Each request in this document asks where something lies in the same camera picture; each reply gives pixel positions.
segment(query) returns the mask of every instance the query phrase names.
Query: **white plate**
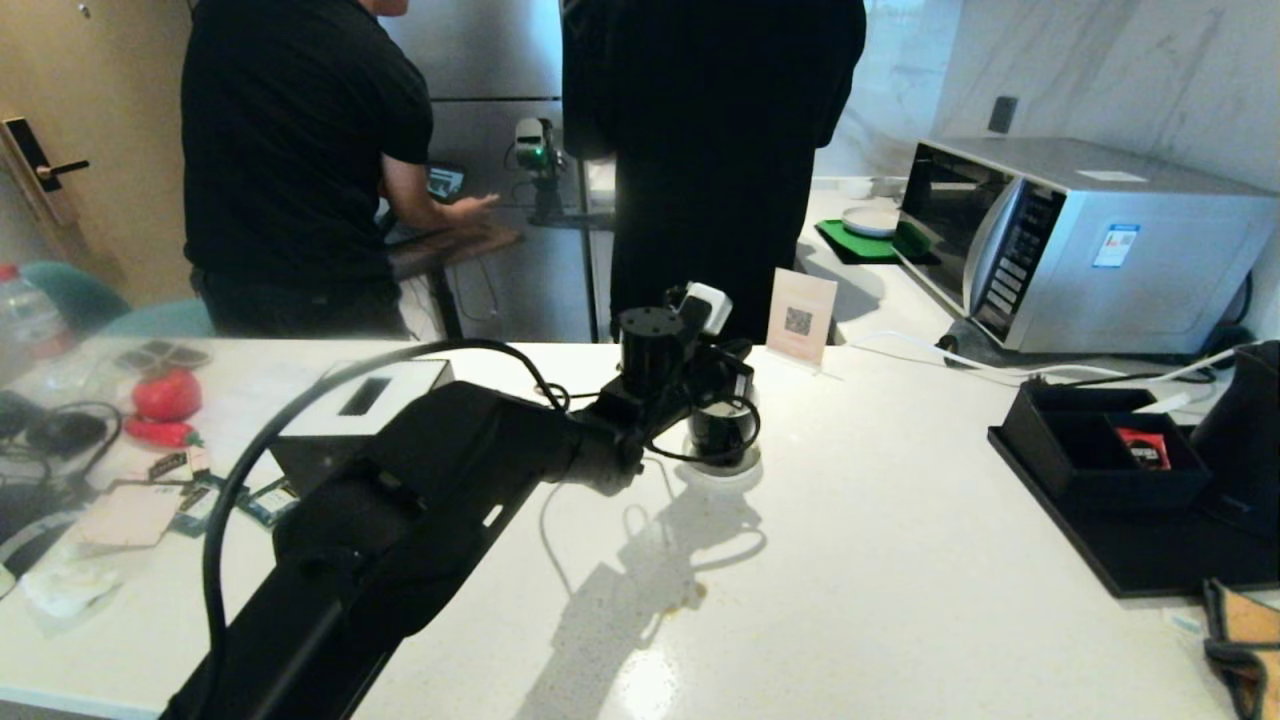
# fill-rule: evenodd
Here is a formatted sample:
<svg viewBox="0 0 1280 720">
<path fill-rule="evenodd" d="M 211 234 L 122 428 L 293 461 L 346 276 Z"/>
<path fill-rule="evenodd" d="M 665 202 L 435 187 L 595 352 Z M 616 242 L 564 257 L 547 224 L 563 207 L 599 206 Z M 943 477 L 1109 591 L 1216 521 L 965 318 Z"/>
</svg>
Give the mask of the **white plate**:
<svg viewBox="0 0 1280 720">
<path fill-rule="evenodd" d="M 890 237 L 897 231 L 899 211 L 892 208 L 868 205 L 850 208 L 841 217 L 845 229 L 867 237 Z"/>
</svg>

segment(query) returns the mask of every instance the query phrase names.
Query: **chair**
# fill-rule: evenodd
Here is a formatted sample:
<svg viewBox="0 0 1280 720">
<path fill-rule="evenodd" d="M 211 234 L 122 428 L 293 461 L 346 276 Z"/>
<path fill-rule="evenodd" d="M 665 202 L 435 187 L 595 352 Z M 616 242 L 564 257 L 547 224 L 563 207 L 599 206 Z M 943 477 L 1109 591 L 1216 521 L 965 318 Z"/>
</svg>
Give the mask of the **chair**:
<svg viewBox="0 0 1280 720">
<path fill-rule="evenodd" d="M 113 337 L 214 337 L 214 323 L 200 299 L 132 309 L 114 290 L 67 263 L 29 263 L 22 277 L 58 306 L 72 333 Z"/>
</svg>

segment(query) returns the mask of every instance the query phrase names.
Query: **qr code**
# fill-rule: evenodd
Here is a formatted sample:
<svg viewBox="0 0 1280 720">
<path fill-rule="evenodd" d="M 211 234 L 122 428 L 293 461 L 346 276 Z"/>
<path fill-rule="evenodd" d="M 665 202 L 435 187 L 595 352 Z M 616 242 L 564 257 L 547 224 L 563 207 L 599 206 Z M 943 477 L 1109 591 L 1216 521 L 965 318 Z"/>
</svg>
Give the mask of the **qr code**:
<svg viewBox="0 0 1280 720">
<path fill-rule="evenodd" d="M 809 328 L 813 327 L 813 313 L 805 313 L 804 310 L 796 310 L 795 307 L 787 307 L 787 332 L 796 334 L 809 334 Z"/>
</svg>

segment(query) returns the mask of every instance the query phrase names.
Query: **red chili pepper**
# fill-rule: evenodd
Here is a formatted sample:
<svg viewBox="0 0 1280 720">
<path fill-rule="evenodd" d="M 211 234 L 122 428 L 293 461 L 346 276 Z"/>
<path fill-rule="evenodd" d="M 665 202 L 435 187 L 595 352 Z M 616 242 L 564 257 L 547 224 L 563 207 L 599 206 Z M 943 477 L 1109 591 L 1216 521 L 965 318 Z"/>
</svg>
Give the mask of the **red chili pepper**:
<svg viewBox="0 0 1280 720">
<path fill-rule="evenodd" d="M 148 420 L 186 420 L 200 410 L 200 382 L 186 368 L 169 369 L 133 386 L 133 405 Z"/>
<path fill-rule="evenodd" d="M 200 433 L 187 423 L 152 423 L 134 415 L 124 419 L 124 432 L 129 437 L 164 447 L 201 445 Z"/>
</svg>

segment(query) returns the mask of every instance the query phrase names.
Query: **man in black shirt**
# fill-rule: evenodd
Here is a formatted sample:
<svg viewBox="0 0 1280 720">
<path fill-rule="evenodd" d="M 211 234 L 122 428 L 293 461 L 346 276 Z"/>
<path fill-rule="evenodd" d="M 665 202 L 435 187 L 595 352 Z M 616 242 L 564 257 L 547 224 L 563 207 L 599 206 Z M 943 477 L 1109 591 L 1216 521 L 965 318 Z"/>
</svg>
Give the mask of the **man in black shirt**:
<svg viewBox="0 0 1280 720">
<path fill-rule="evenodd" d="M 564 18 L 566 146 L 617 155 L 613 315 L 698 281 L 764 342 L 817 147 L 861 56 L 860 0 L 589 0 Z"/>
<path fill-rule="evenodd" d="M 187 259 L 219 333 L 407 337 L 374 223 L 421 228 L 495 197 L 426 191 L 426 82 L 378 24 L 407 0 L 204 0 L 182 81 Z"/>
</svg>

